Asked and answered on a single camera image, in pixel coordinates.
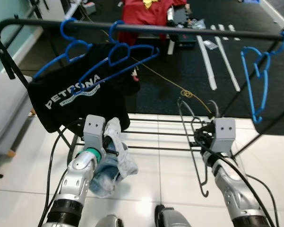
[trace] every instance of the clothes drying rack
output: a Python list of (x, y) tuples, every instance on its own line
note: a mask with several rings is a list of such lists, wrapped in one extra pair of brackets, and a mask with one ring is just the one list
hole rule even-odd
[[(38, 9), (35, 9), (37, 11), (37, 16), (41, 18), (41, 14), (38, 11)], [(10, 25), (19, 25), (21, 28), (23, 26), (41, 26), (45, 31), (47, 28), (57, 28), (59, 29), (61, 22), (60, 21), (51, 21), (51, 20), (42, 20), (42, 19), (19, 19), (19, 18), (11, 18), (11, 19), (5, 19), (0, 22), (0, 34), (2, 30)], [(69, 22), (66, 25), (66, 28), (76, 28), (76, 29), (96, 29), (96, 30), (109, 30), (109, 28), (112, 26), (112, 23), (102, 23), (102, 22), (95, 22), (95, 23), (90, 23), (90, 22)], [(166, 27), (166, 26), (146, 26), (146, 25), (118, 25), (116, 26), (115, 30), (118, 31), (127, 31), (127, 32), (139, 32), (139, 33), (152, 33), (152, 34), (192, 34), (192, 35), (210, 35), (210, 36), (218, 36), (218, 37), (237, 37), (237, 38), (245, 38), (245, 39), (260, 39), (260, 40), (270, 40), (274, 41), (270, 48), (268, 49), (268, 52), (274, 50), (278, 43), (283, 41), (284, 37), (279, 34), (269, 34), (269, 33), (259, 33), (259, 32), (242, 32), (242, 31), (217, 31), (217, 30), (195, 30), (195, 29), (190, 29), (190, 28), (177, 28), (177, 27)], [(48, 32), (46, 32), (47, 37), (50, 39), (50, 35)], [(21, 70), (18, 68), (18, 66), (15, 64), (13, 59), (11, 58), (9, 52), (7, 51), (6, 45), (3, 45), (1, 40), (0, 40), (0, 60), (9, 76), (10, 79), (15, 79), (14, 73), (17, 75), (17, 77), (20, 79), (20, 81), (23, 83), (25, 87), (27, 87), (27, 80), (25, 79), (24, 75), (22, 74)], [(54, 45), (51, 42), (51, 47), (53, 49), (53, 52), (55, 53), (56, 56), (58, 56), (57, 51), (54, 48)], [(265, 58), (263, 58), (259, 64), (258, 67), (260, 68), (263, 63), (265, 62)], [(254, 78), (256, 75), (256, 72), (253, 71), (250, 75), (249, 78), (250, 80)], [(241, 86), (241, 91), (238, 92), (232, 100), (229, 102), (227, 107), (223, 110), (222, 116), (224, 116), (229, 108), (235, 103), (237, 98), (240, 96), (241, 92), (245, 90), (247, 87), (247, 82), (245, 82)], [(125, 131), (124, 133), (139, 133), (139, 134), (155, 134), (155, 135), (170, 135), (170, 136), (185, 136), (188, 139), (189, 143), (189, 149), (179, 149), (179, 148), (160, 148), (160, 147), (142, 147), (142, 146), (129, 146), (129, 148), (143, 148), (143, 149), (161, 149), (161, 150), (176, 150), (176, 151), (190, 151), (193, 157), (193, 152), (199, 152), (199, 150), (195, 150), (191, 148), (191, 143), (192, 141), (189, 140), (190, 136), (193, 136), (193, 134), (188, 134), (186, 130), (186, 123), (189, 123), (192, 127), (192, 130), (194, 131), (194, 126), (193, 125), (198, 125), (202, 124), (202, 121), (195, 121), (195, 117), (193, 117), (192, 121), (184, 121), (181, 113), (181, 105), (179, 105), (179, 113), (181, 115), (181, 121), (170, 121), (170, 120), (149, 120), (149, 119), (131, 119), (135, 121), (144, 121), (144, 122), (171, 122), (171, 123), (183, 123), (185, 133), (184, 134), (179, 134), (179, 133), (162, 133), (162, 132), (148, 132), (148, 131)], [(281, 114), (278, 115), (267, 127), (265, 127), (261, 132), (259, 132), (259, 135), (256, 136), (254, 139), (252, 139), (248, 144), (246, 144), (242, 149), (240, 149), (236, 154), (233, 155), (233, 157), (238, 156), (241, 154), (245, 149), (250, 146), (252, 143), (254, 143), (256, 140), (258, 140), (264, 133), (266, 133), (270, 128), (272, 128), (274, 125), (276, 125), (280, 120), (282, 120), (284, 117), (284, 110)], [(62, 137), (64, 141), (66, 142), (67, 146), (69, 147), (69, 154), (68, 154), (68, 160), (67, 163), (69, 163), (72, 160), (73, 152), (75, 149), (75, 146), (81, 146), (84, 145), (82, 143), (78, 143), (78, 136), (75, 135), (73, 137), (73, 140), (71, 143), (69, 143), (65, 137)], [(200, 184), (200, 187), (202, 188), (202, 185), (204, 185), (207, 182), (207, 177), (205, 178), (205, 181), (203, 183), (200, 182), (199, 176), (198, 176), (198, 181)]]

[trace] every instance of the gray cushion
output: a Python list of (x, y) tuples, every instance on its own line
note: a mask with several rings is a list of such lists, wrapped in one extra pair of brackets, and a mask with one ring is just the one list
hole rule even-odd
[[(27, 81), (32, 80), (31, 77), (25, 78)], [(9, 79), (6, 73), (0, 73), (0, 136), (26, 96), (26, 88), (17, 77)]]

